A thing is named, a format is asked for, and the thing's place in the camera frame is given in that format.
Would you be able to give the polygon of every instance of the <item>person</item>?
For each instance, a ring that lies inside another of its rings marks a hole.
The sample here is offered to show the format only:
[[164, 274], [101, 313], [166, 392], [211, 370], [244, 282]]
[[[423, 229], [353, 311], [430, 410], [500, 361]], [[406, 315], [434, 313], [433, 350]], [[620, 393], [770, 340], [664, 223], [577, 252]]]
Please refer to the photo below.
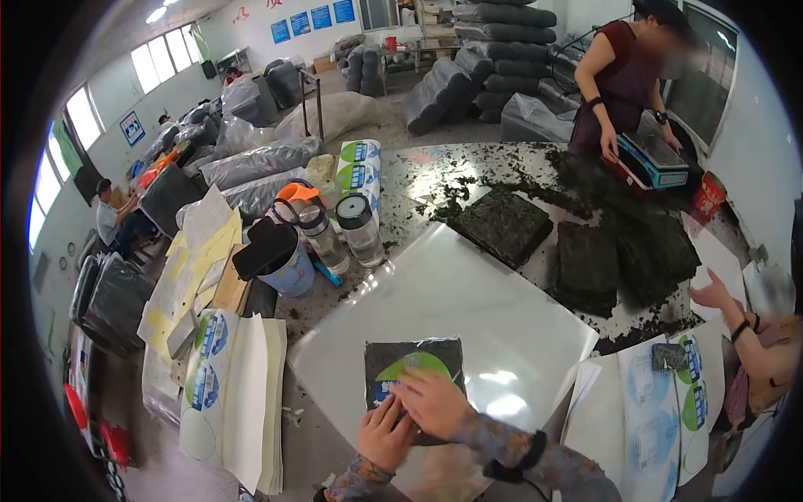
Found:
[[144, 235], [155, 235], [156, 228], [137, 208], [139, 196], [132, 194], [128, 202], [119, 210], [109, 205], [112, 200], [112, 182], [104, 178], [98, 182], [98, 198], [100, 204], [97, 212], [98, 235], [112, 251], [119, 252], [127, 258], [131, 252], [134, 231]]
[[664, 141], [675, 152], [660, 92], [659, 71], [672, 55], [689, 51], [695, 37], [686, 16], [670, 0], [634, 0], [643, 19], [614, 21], [600, 28], [574, 78], [582, 94], [569, 141], [573, 153], [616, 162], [618, 133], [635, 132], [644, 109], [654, 110]]
[[160, 133], [161, 133], [162, 131], [165, 131], [165, 130], [167, 130], [167, 129], [170, 129], [170, 128], [171, 128], [171, 127], [173, 127], [174, 125], [175, 125], [175, 124], [174, 124], [173, 122], [171, 122], [171, 121], [170, 121], [170, 116], [169, 116], [169, 115], [166, 115], [166, 114], [165, 114], [165, 115], [162, 115], [162, 116], [160, 116], [160, 117], [159, 117], [159, 132], [160, 132]]
[[738, 432], [751, 426], [759, 414], [789, 390], [803, 345], [803, 322], [794, 316], [769, 322], [745, 312], [719, 277], [710, 269], [708, 275], [711, 284], [689, 288], [689, 296], [704, 307], [722, 311], [741, 364], [726, 385], [725, 402], [714, 428]]
[[243, 73], [233, 66], [229, 66], [226, 69], [226, 79], [223, 81], [223, 85], [229, 85], [234, 82], [235, 79], [243, 76]]
[[345, 474], [316, 493], [315, 502], [363, 500], [389, 483], [410, 451], [417, 433], [414, 423], [429, 435], [465, 444], [494, 459], [501, 472], [520, 473], [560, 490], [567, 502], [622, 499], [599, 465], [548, 440], [542, 431], [529, 434], [477, 413], [446, 377], [407, 367], [399, 382], [376, 410], [362, 418], [357, 457]]

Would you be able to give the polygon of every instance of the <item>jeans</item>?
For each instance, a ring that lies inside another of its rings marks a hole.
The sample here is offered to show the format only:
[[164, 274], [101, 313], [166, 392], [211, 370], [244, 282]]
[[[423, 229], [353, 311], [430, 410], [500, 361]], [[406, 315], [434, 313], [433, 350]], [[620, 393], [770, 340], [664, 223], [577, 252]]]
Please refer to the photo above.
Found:
[[131, 253], [131, 242], [134, 239], [134, 231], [139, 231], [145, 235], [155, 235], [156, 228], [147, 216], [139, 211], [134, 211], [125, 217], [117, 231], [117, 236], [109, 248], [117, 251], [123, 258], [127, 258]]

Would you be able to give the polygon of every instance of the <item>man in grey shirt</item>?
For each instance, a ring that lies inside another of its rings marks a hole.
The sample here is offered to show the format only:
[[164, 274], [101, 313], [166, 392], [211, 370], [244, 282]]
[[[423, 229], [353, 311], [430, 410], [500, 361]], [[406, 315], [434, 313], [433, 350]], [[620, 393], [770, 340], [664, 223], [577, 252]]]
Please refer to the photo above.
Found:
[[109, 249], [127, 258], [131, 252], [134, 231], [139, 231], [143, 235], [156, 234], [156, 228], [150, 220], [144, 214], [134, 212], [139, 196], [132, 195], [123, 207], [116, 210], [109, 205], [112, 199], [111, 181], [106, 178], [100, 180], [97, 193], [100, 199], [97, 212], [98, 235]]

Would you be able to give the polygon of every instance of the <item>black wire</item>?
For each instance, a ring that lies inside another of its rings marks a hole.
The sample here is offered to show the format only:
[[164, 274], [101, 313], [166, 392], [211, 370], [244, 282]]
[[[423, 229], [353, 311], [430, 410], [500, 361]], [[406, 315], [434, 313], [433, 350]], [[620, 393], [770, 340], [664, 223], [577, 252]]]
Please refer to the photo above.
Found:
[[524, 478], [524, 482], [525, 482], [526, 484], [529, 484], [529, 485], [530, 485], [530, 486], [532, 486], [533, 488], [535, 488], [535, 489], [536, 489], [536, 490], [537, 490], [537, 491], [538, 491], [538, 492], [541, 494], [541, 496], [542, 496], [542, 497], [544, 497], [544, 500], [549, 500], [549, 499], [547, 498], [547, 496], [546, 496], [546, 495], [544, 495], [544, 493], [541, 491], [541, 489], [540, 489], [540, 488], [538, 488], [538, 486], [537, 486], [535, 483], [533, 483], [532, 481], [528, 480], [527, 478]]
[[[621, 20], [623, 20], [623, 19], [627, 19], [627, 18], [629, 18], [630, 16], [632, 16], [632, 14], [628, 14], [627, 16], [622, 16], [622, 17], [620, 17], [619, 19], [614, 19], [613, 21], [608, 21], [608, 22], [607, 22], [605, 25], [603, 25], [603, 26], [608, 26], [610, 23], [612, 23], [612, 22], [615, 22], [615, 21], [621, 21]], [[581, 40], [583, 37], [585, 37], [586, 35], [588, 35], [588, 34], [589, 34], [589, 33], [591, 33], [592, 31], [597, 31], [598, 29], [599, 29], [599, 28], [591, 28], [590, 30], [586, 31], [586, 32], [585, 32], [583, 35], [580, 35], [579, 37], [575, 38], [575, 39], [574, 39], [574, 40], [572, 40], [571, 42], [569, 42], [569, 43], [567, 43], [566, 45], [564, 45], [563, 47], [561, 47], [561, 48], [560, 48], [560, 50], [559, 50], [558, 52], [556, 52], [556, 53], [555, 53], [555, 55], [552, 57], [552, 67], [551, 67], [551, 72], [552, 72], [552, 80], [555, 82], [555, 85], [557, 85], [557, 86], [558, 86], [558, 87], [561, 89], [561, 91], [563, 91], [563, 96], [567, 96], [567, 95], [569, 95], [569, 94], [572, 94], [572, 93], [574, 93], [574, 92], [577, 92], [577, 91], [579, 91], [580, 89], [579, 89], [579, 87], [577, 86], [577, 82], [575, 82], [575, 84], [574, 84], [573, 86], [570, 86], [570, 87], [567, 87], [567, 88], [565, 88], [565, 87], [563, 87], [563, 84], [561, 84], [560, 82], [558, 82], [558, 80], [555, 78], [555, 62], [557, 61], [557, 56], [559, 56], [559, 55], [560, 55], [560, 54], [561, 54], [563, 51], [565, 51], [565, 50], [566, 50], [566, 49], [567, 49], [567, 48], [568, 48], [570, 45], [572, 45], [573, 43], [575, 43], [575, 42], [579, 42], [579, 41], [580, 41], [580, 40]]]

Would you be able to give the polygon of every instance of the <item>red bucket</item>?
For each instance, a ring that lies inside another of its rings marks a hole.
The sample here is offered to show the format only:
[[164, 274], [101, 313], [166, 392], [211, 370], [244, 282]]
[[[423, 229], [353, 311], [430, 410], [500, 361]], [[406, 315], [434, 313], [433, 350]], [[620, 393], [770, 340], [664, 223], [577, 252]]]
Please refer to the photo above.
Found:
[[695, 194], [695, 210], [704, 219], [711, 219], [711, 216], [725, 202], [727, 196], [725, 185], [711, 171], [706, 171], [703, 175], [703, 183], [700, 184], [697, 194]]

